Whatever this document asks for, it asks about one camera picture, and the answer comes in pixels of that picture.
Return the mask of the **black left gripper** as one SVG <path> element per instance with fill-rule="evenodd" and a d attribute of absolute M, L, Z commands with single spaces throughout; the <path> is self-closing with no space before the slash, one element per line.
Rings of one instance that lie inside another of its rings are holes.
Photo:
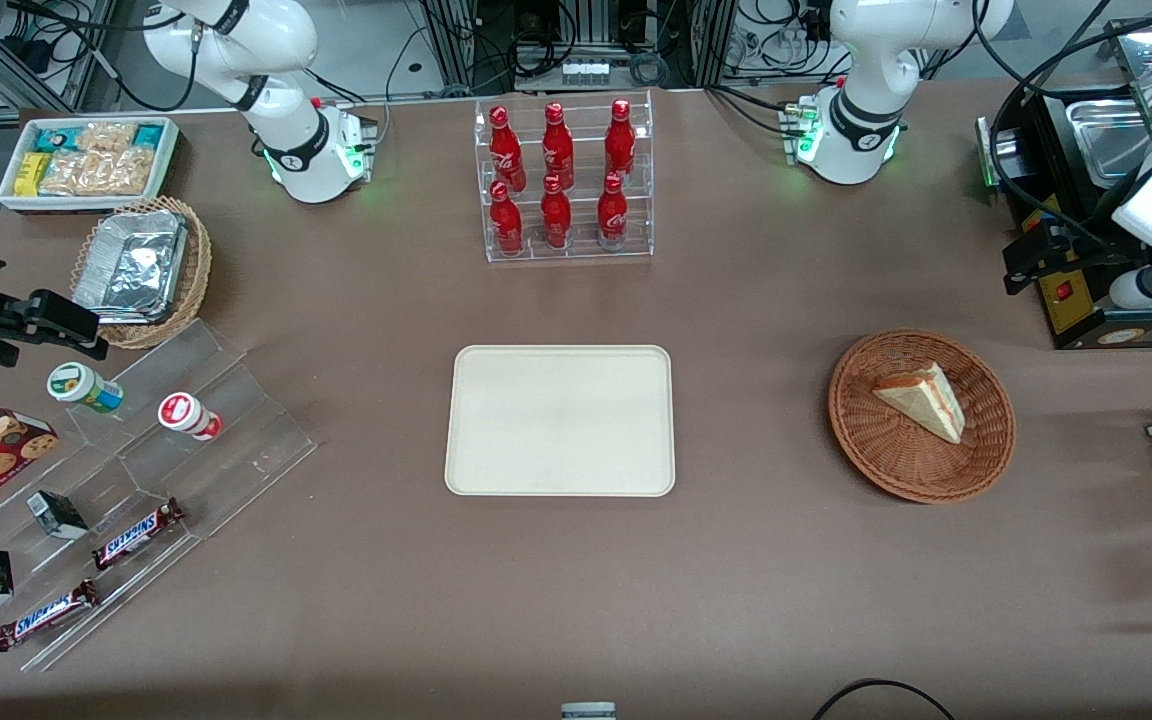
<path fill-rule="evenodd" d="M 1129 234 L 1111 233 L 1111 237 L 1092 238 L 1075 232 L 1069 223 L 1036 223 L 1030 234 L 1021 234 L 1002 251 L 1005 291 L 1015 296 L 1039 279 L 1092 266 L 1139 268 L 1147 251 Z"/>

